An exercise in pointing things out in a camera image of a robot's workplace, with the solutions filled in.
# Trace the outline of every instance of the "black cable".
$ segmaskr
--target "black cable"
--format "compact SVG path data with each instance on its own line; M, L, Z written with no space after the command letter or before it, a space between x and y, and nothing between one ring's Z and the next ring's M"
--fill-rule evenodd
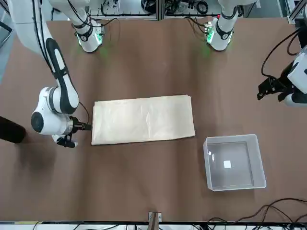
M299 218L297 218L294 222L297 223L300 219L307 217L307 214L301 215Z
M55 9L52 7L52 10L51 10L51 15L50 15L50 20L53 21L53 13L54 13Z
M119 226L119 224L114 225L114 226L109 227L109 228L106 228L106 229L100 229L100 230L110 230L110 229L113 229L113 228L115 228L115 227L117 227L117 226Z
M200 230L199 228L196 227L196 225L192 224L192 226L193 226L194 228L196 228L197 230Z
M45 56L47 59L47 65L49 67L49 69L51 70L51 64L49 63L49 59L48 59L48 54L47 54L47 49L46 49L46 44L45 44L45 38L44 38L44 30L43 30L43 19L42 19L42 10L41 7L39 7L39 19L40 19L40 30L41 30L41 34L42 34L42 39L43 39L43 48L44 48L44 52L45 52Z
M37 226L37 224L39 223L40 221L36 222L36 224L34 225L34 227L32 228L32 230L35 229L35 227Z
M87 22L84 22L84 21L81 19L81 17L79 16L79 14L78 14L76 8L72 5L71 1L70 1L70 0L67 0L67 2L68 2L68 4L70 5L72 11L75 13L75 15L76 15L76 16L79 18L79 20L80 20L83 24L85 24L85 25L88 25L88 26L91 26L91 27L95 27L95 28L101 28L102 26L108 25L109 23L111 23L112 21L115 20L115 18L113 18L113 19L111 19L110 21L108 21L106 24L100 24L100 26L93 25L93 24L91 24L91 23L89 24L89 23L87 23Z
M266 216L267 216L267 213L268 213L268 211L269 211L269 208L271 208L271 207L274 208L275 210L279 211L280 213L282 213L285 217L287 217L287 218L293 223L293 220L291 220L291 218L290 218L287 214L285 214L283 211L281 211L280 209L278 209L277 207L275 207L275 206L273 206L273 205L270 205L270 206L267 207L267 209L266 209L266 211L265 211L265 214L264 214L264 216L263 216L262 222L265 221L265 218L266 218Z
M35 27L35 35L36 35L36 38L37 38L37 41L38 41L38 45L39 45L39 48L42 52L42 55L43 55L45 62L47 63L48 67L50 68L49 62L47 60L47 57L44 54L42 44L41 44L41 41L40 41L40 38L39 38L39 35L38 35L38 27L37 27L37 21L36 21L36 13L35 13L35 0L32 0L32 10L33 10L33 21L34 21L34 27Z
M292 200L292 201L297 201L297 202L300 202L300 203L305 203L305 204L307 204L307 200L302 200L302 199L297 199L297 198L282 198L282 199L275 200L274 202L270 203L269 205L263 205L255 214L253 214L253 215L251 215L251 216L247 216L247 217L242 217L242 218L238 219L238 220L235 221L235 222L229 223L228 221L226 221L226 220L224 220L224 219L222 219L222 218L219 218L219 217L213 217L213 218L211 218L208 222L210 222L210 221L212 221L212 220L214 220L214 219L218 219L218 220L220 220L220 222L222 222L222 223L225 224L225 225L235 225L235 224L237 224L238 222L240 222L240 221L242 221L242 220L244 220L244 219L250 219L250 218L253 218L253 217L257 216L265 207L268 207L268 208L274 207L274 206L273 206L274 204L276 204L276 203L278 203L278 202L281 202L281 201L285 201L285 200ZM281 210L279 210L279 209L276 208L276 207L274 207L274 209L276 209L276 210L280 211L281 213L285 214L284 212L282 212Z
M90 114L88 113L87 109L85 108L85 106L79 102L79 104L84 108L84 110L86 111L86 114L87 114L87 122L86 124L88 125L89 121L90 121Z
M196 20L192 19L191 17L185 17L185 18L188 20L191 20L193 23L195 23L198 26L205 27L204 24L198 23Z
M288 46L287 46L287 53L288 53L288 55L295 56L295 55L298 54L298 53L291 53L291 52L290 52L290 47L291 47L291 45L292 45L294 39L295 39L295 38L298 36L298 34L299 34L300 32L302 32L303 30L306 30L306 28L305 28L305 27L302 28L302 30L298 31L298 32L291 38L291 40L290 40L290 42L289 42L289 44L288 44Z
M252 7L250 8L249 12L248 12L248 15L247 15L247 18L249 17L251 11L253 10L254 6L256 5L256 2L254 2L254 4L252 5Z
M199 30L200 30L203 34L205 34L205 31L201 29L200 23L198 23L198 21L197 21L196 18L194 18L194 19L195 19L195 21L197 22L197 26L198 26Z
M80 226L80 224L83 224L83 222L82 223L79 223L79 224L77 224L77 226L76 227L74 227L74 229L73 230L76 230L79 226Z
M269 75L269 74L265 74L265 73L263 72L264 66L265 66L266 62L268 61L269 57L271 56L271 54L272 54L272 53L273 53L283 42L285 42L286 40L288 40L291 36L295 35L295 34L296 34L297 32L299 32L300 30L301 30L301 29L295 30L293 33L291 33L291 34L288 35L286 38L284 38L280 43L278 43L278 44L269 52L268 56L265 58L265 60L264 60L264 62L263 62L263 64L262 64L262 67L261 67L261 74L262 74L263 76L268 77L268 78L270 78L270 79L277 80L276 77L274 77L274 76L272 76L272 75Z

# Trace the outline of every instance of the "brown table surface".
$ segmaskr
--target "brown table surface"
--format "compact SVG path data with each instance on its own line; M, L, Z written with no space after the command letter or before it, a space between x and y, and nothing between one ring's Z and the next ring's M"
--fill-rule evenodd
M307 109L278 103L276 95L257 101L262 62L294 30L286 19L238 20L225 52L210 50L183 19L114 21L104 48L92 54L78 46L69 22L49 28L90 113L94 101L188 94L196 136L91 146L91 133L79 132L77 148L57 146L30 125L40 90L55 81L43 59L15 39L0 112L28 137L20 145L0 141L0 220L146 221L148 211L162 212L164 221L236 220L277 198L307 198ZM265 72L279 76L292 60L284 44ZM82 107L75 115L86 120ZM206 137L240 134L258 136L267 187L209 190ZM293 218L307 210L294 202L277 206ZM267 220L286 219L270 211Z

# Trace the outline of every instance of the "transparent plastic bin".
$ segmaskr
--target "transparent plastic bin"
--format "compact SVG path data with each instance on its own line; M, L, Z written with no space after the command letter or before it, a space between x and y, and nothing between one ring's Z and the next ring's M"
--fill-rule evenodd
M224 191L266 187L256 135L209 137L203 150L209 189Z

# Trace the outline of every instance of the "folded cloth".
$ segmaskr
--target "folded cloth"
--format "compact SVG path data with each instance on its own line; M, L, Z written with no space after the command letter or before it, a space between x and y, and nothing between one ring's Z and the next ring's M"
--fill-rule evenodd
M195 135L187 95L95 102L92 145L171 140Z

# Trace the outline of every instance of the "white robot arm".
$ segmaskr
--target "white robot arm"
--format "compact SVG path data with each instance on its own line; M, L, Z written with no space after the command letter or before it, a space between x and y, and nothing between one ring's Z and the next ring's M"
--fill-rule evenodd
M306 23L307 5L305 6L304 10L304 19ZM306 31L306 28L296 30L281 41L274 49L276 49L291 36L296 36L302 30ZM286 105L292 107L307 107L307 46L305 46L296 55L295 60L283 70L280 78L275 78L274 76L268 74L263 75L266 76L267 79L258 86L258 100L261 100L268 94L280 93L278 95L278 101L284 101Z
M73 133L91 130L91 126L71 116L79 97L59 45L48 30L40 0L9 0L8 5L20 41L44 58L57 82L57 86L41 90L31 125L36 132L51 135L57 144L74 148L77 142L71 139Z
M218 0L222 7L220 17L209 22L207 43L217 51L223 51L230 43L236 20L238 19L237 6L255 3L257 0Z

